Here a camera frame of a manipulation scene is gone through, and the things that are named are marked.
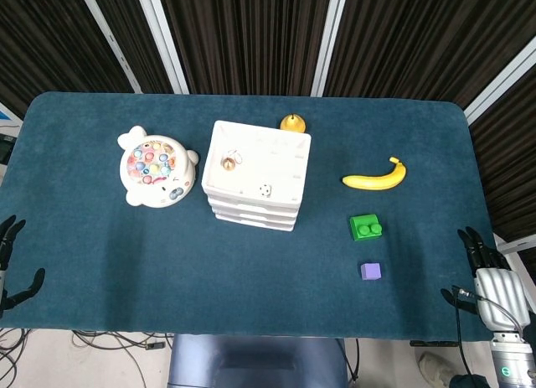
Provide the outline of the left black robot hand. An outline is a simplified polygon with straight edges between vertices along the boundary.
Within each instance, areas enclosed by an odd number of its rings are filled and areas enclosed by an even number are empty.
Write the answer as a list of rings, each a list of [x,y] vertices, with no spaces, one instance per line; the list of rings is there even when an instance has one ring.
[[[6,280],[9,262],[13,254],[13,243],[25,224],[26,220],[16,221],[15,215],[8,217],[1,223],[1,315],[34,297],[44,284],[45,269],[39,268],[28,288],[12,296],[8,295]]]

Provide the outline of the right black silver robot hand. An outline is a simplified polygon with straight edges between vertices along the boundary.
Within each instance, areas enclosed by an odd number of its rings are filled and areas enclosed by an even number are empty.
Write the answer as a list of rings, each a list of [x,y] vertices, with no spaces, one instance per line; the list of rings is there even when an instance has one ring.
[[[520,276],[502,253],[486,245],[476,230],[468,226],[457,234],[466,251],[474,289],[442,288],[441,296],[455,309],[477,315],[494,333],[522,336],[531,320]]]

